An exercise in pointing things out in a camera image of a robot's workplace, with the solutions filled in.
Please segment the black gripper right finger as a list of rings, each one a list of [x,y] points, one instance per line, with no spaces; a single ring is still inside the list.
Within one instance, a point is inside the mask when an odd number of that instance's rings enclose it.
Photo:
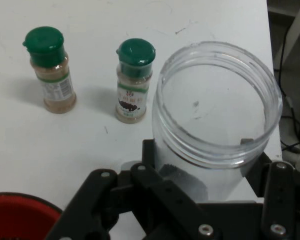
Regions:
[[[300,172],[262,151],[248,155],[246,179],[262,203],[239,205],[241,240],[300,240]]]

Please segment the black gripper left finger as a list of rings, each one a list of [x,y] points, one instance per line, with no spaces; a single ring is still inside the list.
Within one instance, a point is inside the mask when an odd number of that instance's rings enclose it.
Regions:
[[[147,240],[220,240],[220,227],[146,161],[130,170],[92,171],[47,234],[49,240],[108,240],[122,213],[132,212]]]

